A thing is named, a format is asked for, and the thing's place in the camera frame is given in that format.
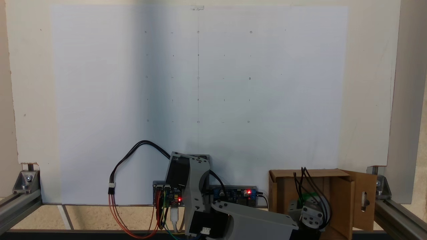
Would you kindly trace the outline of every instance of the orange wire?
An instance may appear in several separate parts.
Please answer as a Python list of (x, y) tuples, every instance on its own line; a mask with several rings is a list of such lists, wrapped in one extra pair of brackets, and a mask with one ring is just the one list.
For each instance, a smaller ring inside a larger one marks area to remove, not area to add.
[[(110, 207), (110, 211), (111, 211), (111, 214), (113, 215), (113, 217), (114, 217), (114, 219), (116, 220), (116, 222), (119, 224), (119, 226), (121, 227), (121, 229), (125, 232), (125, 233), (127, 233), (128, 235), (130, 235), (130, 236), (132, 236), (132, 237), (134, 237), (134, 238), (138, 238), (138, 239), (147, 239), (147, 238), (150, 238), (150, 237), (152, 237), (152, 236), (154, 236), (155, 234), (156, 234), (156, 232), (157, 232), (157, 230), (158, 230), (158, 225), (159, 225), (159, 218), (157, 219), (157, 225), (156, 225), (156, 227), (155, 227), (155, 229), (153, 230), (153, 232), (150, 234), (150, 235), (148, 235), (148, 236), (145, 236), (145, 237), (141, 237), (141, 236), (137, 236), (137, 235), (135, 235), (135, 234), (133, 234), (127, 227), (126, 227), (126, 225), (125, 225), (125, 223), (123, 222), (123, 220), (121, 219), (121, 217), (120, 217), (120, 215), (119, 215), (119, 212), (118, 212), (118, 210), (117, 210), (117, 206), (116, 206), (116, 201), (115, 201), (115, 198), (114, 198), (114, 196), (113, 195), (109, 195), (108, 196), (108, 206)], [(152, 215), (151, 215), (151, 222), (150, 222), (150, 227), (151, 227), (151, 224), (152, 224), (152, 217), (153, 217), (153, 215), (154, 215), (154, 208), (153, 208), (153, 211), (152, 211)]]

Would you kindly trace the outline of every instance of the whiteboard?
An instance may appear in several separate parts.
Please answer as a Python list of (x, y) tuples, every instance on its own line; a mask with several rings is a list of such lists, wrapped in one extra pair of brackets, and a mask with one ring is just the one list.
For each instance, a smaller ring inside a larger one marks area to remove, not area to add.
[[(139, 140), (210, 154), (225, 184), (338, 167), (348, 8), (51, 8), (62, 203), (106, 204)], [(151, 204), (168, 160), (141, 147), (117, 203)]]

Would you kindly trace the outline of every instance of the cardboard hole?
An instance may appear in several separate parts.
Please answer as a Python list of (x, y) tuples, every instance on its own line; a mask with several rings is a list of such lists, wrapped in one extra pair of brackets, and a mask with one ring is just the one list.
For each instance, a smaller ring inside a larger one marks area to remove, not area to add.
[(366, 211), (366, 207), (369, 206), (370, 202), (368, 200), (368, 194), (366, 192), (362, 192), (362, 212)]

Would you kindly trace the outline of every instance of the bolt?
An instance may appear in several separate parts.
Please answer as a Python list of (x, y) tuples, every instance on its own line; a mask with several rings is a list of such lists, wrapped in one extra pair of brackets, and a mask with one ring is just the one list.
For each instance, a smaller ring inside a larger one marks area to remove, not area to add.
[(25, 177), (25, 179), (26, 179), (27, 181), (31, 181), (31, 180), (32, 180), (32, 175), (31, 175), (31, 174), (28, 174), (28, 175)]

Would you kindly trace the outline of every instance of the cardboard flap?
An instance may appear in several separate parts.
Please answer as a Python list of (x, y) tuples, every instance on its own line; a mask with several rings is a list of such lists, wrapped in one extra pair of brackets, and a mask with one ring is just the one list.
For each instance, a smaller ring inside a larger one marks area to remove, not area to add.
[[(301, 169), (299, 170), (270, 170), (271, 177), (274, 182), (280, 178), (293, 178), (293, 173), (296, 173), (297, 177), (301, 177)], [(340, 169), (308, 169), (310, 175), (314, 178), (317, 177), (341, 177), (349, 176), (348, 173)]]
[(347, 239), (353, 236), (354, 185), (355, 182), (342, 178), (330, 179), (330, 226)]
[(353, 226), (365, 231), (373, 231), (377, 176), (352, 171), (345, 172), (355, 182)]
[(277, 213), (277, 183), (273, 182), (271, 174), (268, 174), (268, 205), (270, 212)]

